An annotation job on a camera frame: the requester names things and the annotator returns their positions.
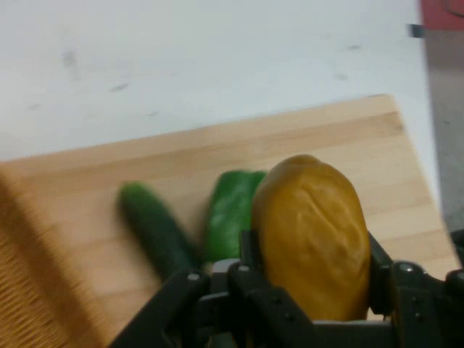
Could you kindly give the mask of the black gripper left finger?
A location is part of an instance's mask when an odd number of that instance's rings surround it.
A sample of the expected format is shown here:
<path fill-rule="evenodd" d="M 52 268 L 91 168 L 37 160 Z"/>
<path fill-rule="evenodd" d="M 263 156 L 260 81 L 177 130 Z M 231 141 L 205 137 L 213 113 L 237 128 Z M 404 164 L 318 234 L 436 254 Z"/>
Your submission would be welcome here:
<path fill-rule="evenodd" d="M 314 326 L 258 268 L 257 239 L 224 273 L 185 268 L 172 275 L 110 343 L 111 347 L 206 347 L 230 333 L 237 347 L 313 347 Z"/>

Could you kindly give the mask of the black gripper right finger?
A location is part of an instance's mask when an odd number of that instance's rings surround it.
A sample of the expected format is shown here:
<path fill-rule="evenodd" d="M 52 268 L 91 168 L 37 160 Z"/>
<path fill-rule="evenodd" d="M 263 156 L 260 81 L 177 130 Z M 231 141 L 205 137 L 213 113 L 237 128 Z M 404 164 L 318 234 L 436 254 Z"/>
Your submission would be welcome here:
<path fill-rule="evenodd" d="M 463 346 L 463 269 L 444 280 L 410 261 L 393 261 L 373 236 L 370 242 L 372 312 L 391 319 L 398 347 Z"/>

